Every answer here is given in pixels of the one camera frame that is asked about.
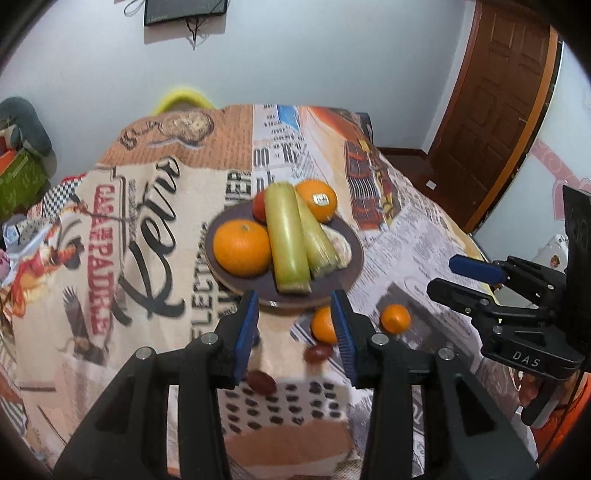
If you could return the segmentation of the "small mandarin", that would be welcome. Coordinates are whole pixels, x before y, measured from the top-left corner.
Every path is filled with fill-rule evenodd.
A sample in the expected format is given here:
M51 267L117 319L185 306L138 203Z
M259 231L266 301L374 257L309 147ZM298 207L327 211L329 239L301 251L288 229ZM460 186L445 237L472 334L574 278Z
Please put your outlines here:
M335 328L332 325L331 307L325 306L311 317L311 334L318 342L335 345L338 343Z
M382 311L380 322L382 328L387 332L400 335L411 327L412 317L405 306L390 304Z

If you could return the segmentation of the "dark red jujube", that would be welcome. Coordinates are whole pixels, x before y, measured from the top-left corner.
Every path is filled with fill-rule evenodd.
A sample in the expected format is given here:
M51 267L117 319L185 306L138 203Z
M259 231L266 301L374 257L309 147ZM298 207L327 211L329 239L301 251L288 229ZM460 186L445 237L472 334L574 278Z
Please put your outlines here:
M304 351L304 361L308 364L320 364L329 360L334 354L334 348L329 344L317 344Z
M245 381L249 388L262 396L273 396L276 394L276 380L269 374L260 370L250 370L246 373Z

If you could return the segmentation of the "peeled pomelo segment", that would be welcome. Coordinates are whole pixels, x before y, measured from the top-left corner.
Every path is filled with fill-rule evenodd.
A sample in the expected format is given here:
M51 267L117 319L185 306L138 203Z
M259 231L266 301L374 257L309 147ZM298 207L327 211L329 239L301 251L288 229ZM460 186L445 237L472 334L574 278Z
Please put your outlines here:
M332 229L331 227L322 224L322 230L324 230L325 234L328 236L329 241L332 243L332 247L335 249L335 253L338 256L338 268L345 269L349 266L349 263L352 261L353 252L352 247L349 245L348 240L346 237Z

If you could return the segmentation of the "green husked corn cob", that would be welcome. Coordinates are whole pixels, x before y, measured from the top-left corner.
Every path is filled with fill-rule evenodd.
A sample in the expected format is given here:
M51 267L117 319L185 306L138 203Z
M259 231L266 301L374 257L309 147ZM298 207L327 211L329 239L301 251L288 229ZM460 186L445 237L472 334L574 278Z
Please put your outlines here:
M310 267L312 278L320 279L338 269L339 256L304 199L298 193L295 194L295 197L297 198L301 227L304 231L304 248L307 253L308 267Z

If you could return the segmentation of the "large orange with sticker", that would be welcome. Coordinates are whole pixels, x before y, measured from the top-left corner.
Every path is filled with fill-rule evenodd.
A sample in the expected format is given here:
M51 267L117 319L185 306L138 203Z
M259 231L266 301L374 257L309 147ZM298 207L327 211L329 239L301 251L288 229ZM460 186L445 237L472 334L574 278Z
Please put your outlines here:
M295 187L297 194L308 205L315 219L328 223L338 209L338 197L328 183L317 179L301 181Z

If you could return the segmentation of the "medium orange mandarin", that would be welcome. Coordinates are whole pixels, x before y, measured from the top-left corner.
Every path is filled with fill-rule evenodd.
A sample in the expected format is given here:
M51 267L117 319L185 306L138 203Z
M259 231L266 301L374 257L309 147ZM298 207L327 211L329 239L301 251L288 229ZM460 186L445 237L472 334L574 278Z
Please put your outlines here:
M231 275L252 278L270 269L270 237L266 228L246 219L229 220L213 235L216 262Z

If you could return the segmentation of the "red tomato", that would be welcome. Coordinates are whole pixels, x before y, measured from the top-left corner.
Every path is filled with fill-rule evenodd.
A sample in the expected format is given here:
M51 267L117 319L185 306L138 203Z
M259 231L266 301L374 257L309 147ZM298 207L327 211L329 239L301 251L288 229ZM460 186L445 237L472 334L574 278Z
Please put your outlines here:
M264 194L266 191L260 191L252 200L252 216L257 222L266 224L266 206L264 206Z

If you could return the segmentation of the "white wardrobe with hearts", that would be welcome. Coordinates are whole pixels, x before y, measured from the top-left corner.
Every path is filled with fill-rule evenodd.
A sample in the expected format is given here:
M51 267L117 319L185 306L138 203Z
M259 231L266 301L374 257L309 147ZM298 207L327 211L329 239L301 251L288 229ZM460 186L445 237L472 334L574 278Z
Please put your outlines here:
M562 47L554 93L515 179L474 235L490 260L567 265L563 187L590 189L590 80Z

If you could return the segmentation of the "purple ceramic plate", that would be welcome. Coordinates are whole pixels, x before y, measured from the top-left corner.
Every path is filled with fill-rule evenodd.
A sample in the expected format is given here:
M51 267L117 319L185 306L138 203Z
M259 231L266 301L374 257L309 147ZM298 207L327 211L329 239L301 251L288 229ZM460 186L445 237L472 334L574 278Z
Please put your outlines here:
M280 255L277 263L262 275L242 278L231 274L214 255L214 236L223 224L232 220L252 221L252 203L237 204L219 213L211 221L204 236L204 252L209 270L216 280L236 294L256 291L259 303L276 308L297 309L322 306L329 303L332 291L352 288L363 269L363 245L355 231L342 218L335 217L329 227L345 238L351 247L352 259L344 269L335 269L322 278L315 279L304 269L304 244L288 240L281 234Z

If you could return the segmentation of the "brown wooden door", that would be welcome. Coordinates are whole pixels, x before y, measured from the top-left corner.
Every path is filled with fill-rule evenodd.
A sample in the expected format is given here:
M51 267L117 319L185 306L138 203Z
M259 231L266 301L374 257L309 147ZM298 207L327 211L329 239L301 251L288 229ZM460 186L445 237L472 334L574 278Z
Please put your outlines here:
M533 139L558 53L531 10L479 1L456 86L428 154L435 201L471 233Z

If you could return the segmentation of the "green storage box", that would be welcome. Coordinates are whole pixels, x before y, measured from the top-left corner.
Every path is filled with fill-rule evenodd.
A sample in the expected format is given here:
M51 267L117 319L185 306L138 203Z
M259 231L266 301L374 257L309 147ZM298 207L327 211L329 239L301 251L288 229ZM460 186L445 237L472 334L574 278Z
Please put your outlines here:
M42 161L26 149L7 150L1 155L1 220L26 211L37 202L48 177Z

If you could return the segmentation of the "grey seal plush toy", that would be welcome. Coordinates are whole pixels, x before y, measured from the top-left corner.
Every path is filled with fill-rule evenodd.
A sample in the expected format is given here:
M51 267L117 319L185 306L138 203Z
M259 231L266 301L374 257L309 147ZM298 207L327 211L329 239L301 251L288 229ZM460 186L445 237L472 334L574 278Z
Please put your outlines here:
M22 97L9 97L0 103L1 154L26 149L47 157L52 151L50 138L33 105Z

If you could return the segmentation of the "small black wall monitor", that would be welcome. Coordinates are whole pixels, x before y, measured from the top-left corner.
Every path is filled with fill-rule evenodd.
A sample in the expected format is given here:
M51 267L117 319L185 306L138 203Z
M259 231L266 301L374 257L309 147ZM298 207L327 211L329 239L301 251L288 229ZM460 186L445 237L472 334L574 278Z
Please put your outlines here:
M221 16L228 10L228 0L146 0L145 26L192 17Z

